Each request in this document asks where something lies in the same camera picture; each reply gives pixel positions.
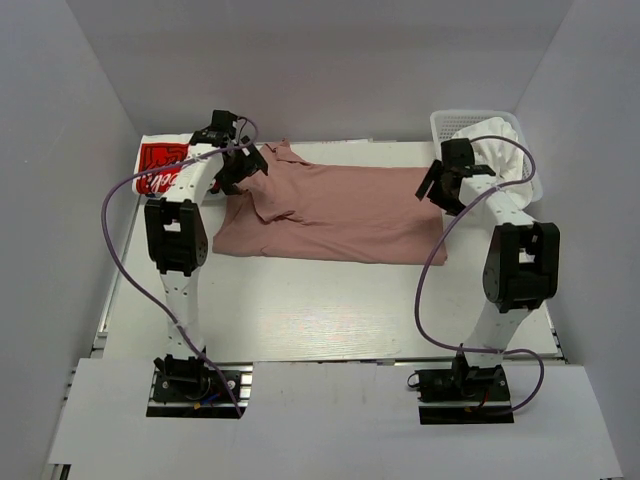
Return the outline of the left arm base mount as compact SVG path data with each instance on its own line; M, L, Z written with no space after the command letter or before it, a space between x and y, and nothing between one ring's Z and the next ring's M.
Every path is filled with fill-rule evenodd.
M239 419L248 406L252 367L223 368L223 379L203 360L167 354L154 360L146 416L149 418Z

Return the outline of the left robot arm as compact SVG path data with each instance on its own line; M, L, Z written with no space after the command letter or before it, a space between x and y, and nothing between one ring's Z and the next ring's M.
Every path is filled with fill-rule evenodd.
M200 212L205 197L211 192L237 195L241 181L268 173L255 141L243 133L250 123L229 111L213 111L210 124L189 141L209 150L187 159L168 189L144 207L148 252L165 292L169 352L175 356L206 352L198 301L199 274L209 253Z

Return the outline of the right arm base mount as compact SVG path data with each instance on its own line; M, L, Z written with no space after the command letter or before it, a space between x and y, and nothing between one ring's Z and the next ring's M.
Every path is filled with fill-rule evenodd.
M463 357L449 368L422 369L407 378L418 393L421 425L512 424L511 395L501 365L470 367Z

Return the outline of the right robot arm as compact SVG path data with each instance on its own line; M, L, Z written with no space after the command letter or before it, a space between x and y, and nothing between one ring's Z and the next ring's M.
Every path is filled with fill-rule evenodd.
M478 138L446 140L441 155L429 168L416 196L429 199L451 216L426 261L433 262L457 224L472 211L491 238L481 275L485 303L471 335L461 344L446 344L424 328L418 331L429 343L461 353L468 364L451 374L453 390L472 399L484 391L488 377L483 368L498 366L512 354L509 344L521 323L558 289L560 231L552 222L539 222L517 206L509 188L531 183L537 168L530 151L519 142L509 145L523 153L525 169L519 178L502 181L497 171L477 162L473 147Z

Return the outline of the pink printed t shirt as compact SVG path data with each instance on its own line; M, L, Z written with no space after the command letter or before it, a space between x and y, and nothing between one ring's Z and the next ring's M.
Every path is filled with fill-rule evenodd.
M415 196L426 168L315 164L287 141L260 152L268 171L227 197L213 252L399 265L420 265L434 252L434 265L445 263L436 244L441 210Z

